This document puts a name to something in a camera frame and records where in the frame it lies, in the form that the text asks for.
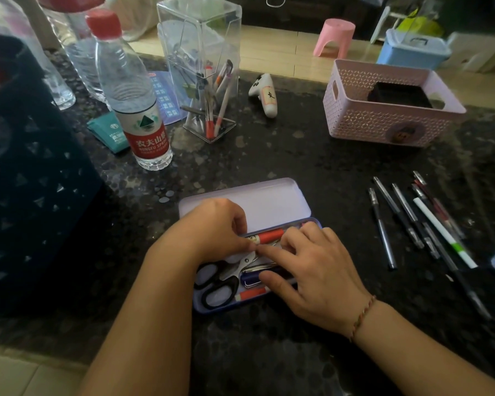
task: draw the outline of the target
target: pink stool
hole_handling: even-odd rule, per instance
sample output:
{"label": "pink stool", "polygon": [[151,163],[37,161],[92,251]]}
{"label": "pink stool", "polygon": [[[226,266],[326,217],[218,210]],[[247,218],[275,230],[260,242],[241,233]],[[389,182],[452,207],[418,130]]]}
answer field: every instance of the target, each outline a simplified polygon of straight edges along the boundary
{"label": "pink stool", "polygon": [[324,23],[323,30],[319,35],[313,54],[316,57],[320,56],[323,52],[323,48],[328,42],[336,42],[339,46],[337,58],[346,58],[352,36],[354,35],[354,30],[356,30],[356,25],[347,20],[335,18],[327,19]]}

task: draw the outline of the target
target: game controller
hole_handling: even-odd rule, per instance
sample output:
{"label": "game controller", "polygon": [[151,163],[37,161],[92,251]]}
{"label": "game controller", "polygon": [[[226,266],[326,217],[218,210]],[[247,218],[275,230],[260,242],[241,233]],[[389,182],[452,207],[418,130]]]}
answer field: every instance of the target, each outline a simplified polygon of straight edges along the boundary
{"label": "game controller", "polygon": [[277,95],[275,94],[275,88],[273,87],[273,81],[269,73],[260,75],[257,78],[251,86],[248,95],[249,97],[258,96],[258,99],[262,102],[264,113],[268,118],[275,118],[277,116]]}

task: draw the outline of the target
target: red bottle cap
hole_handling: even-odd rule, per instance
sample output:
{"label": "red bottle cap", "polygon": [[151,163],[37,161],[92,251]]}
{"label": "red bottle cap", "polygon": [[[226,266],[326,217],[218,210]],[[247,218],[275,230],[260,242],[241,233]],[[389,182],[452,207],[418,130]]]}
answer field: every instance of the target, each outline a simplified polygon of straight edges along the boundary
{"label": "red bottle cap", "polygon": [[118,39],[123,34],[118,16],[114,11],[106,8],[88,12],[86,24],[99,40]]}
{"label": "red bottle cap", "polygon": [[105,0],[37,0],[41,7],[56,12],[85,12],[98,7]]}

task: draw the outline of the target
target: blue storage box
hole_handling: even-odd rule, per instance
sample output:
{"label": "blue storage box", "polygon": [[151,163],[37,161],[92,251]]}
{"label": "blue storage box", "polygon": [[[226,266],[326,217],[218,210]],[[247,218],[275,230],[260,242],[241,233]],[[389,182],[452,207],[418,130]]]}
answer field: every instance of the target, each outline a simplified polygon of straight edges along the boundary
{"label": "blue storage box", "polygon": [[451,50],[438,37],[388,29],[376,64],[406,66],[434,71],[451,56]]}
{"label": "blue storage box", "polygon": [[0,36],[0,314],[32,290],[101,179],[19,39]]}

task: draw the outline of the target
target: black scissors handle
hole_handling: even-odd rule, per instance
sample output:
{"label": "black scissors handle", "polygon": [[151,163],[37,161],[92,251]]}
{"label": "black scissors handle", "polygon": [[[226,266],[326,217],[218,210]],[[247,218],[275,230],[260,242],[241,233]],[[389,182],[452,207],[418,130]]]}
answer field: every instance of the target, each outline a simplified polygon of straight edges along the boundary
{"label": "black scissors handle", "polygon": [[217,282],[218,277],[220,276],[222,271],[224,269],[230,267],[231,264],[229,264],[227,261],[224,261],[224,260],[220,260],[220,261],[216,261],[216,262],[207,262],[207,263],[202,264],[201,266],[198,267],[198,271],[196,272],[196,274],[198,275],[200,270],[202,270],[206,266],[215,266],[216,271],[209,278],[207,278],[204,282],[202,282],[201,284],[197,284],[196,282],[194,282],[194,289],[196,289],[196,290],[202,290],[202,289],[206,288],[207,286],[209,286],[211,283]]}
{"label": "black scissors handle", "polygon": [[[208,310],[214,310],[215,308],[228,305],[235,298],[239,285],[240,285],[240,280],[236,276],[231,276],[223,281],[218,280],[217,282],[215,282],[215,284],[213,284],[209,289],[207,289],[202,294],[202,305]],[[227,287],[231,290],[231,295],[227,298],[227,300],[216,306],[211,306],[209,303],[207,303],[207,298],[209,297],[210,294],[224,287]]]}

